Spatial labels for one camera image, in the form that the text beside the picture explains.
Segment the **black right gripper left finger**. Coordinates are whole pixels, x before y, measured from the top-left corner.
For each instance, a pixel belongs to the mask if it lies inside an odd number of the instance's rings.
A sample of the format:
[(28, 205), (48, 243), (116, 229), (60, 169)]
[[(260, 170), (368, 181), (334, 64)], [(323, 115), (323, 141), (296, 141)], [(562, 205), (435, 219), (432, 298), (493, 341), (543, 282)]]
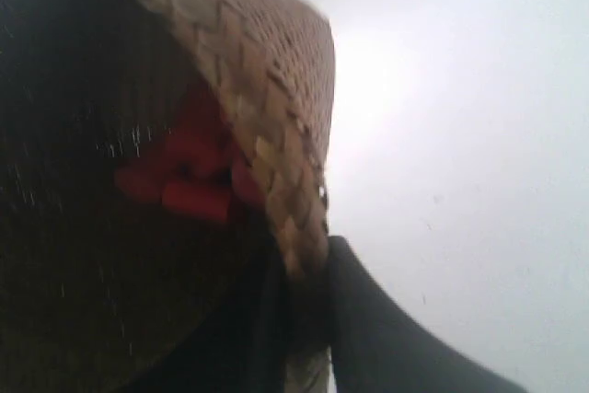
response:
[(123, 392), (282, 392), (288, 303), (278, 252), (256, 252), (220, 306)]

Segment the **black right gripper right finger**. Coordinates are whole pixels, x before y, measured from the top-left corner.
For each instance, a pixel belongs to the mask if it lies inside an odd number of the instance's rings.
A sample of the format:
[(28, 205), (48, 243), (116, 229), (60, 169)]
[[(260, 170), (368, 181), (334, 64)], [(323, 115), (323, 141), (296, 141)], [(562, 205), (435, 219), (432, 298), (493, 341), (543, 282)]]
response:
[(344, 237), (329, 238), (327, 282), (329, 337), (338, 391), (523, 391), (411, 318), (378, 285)]

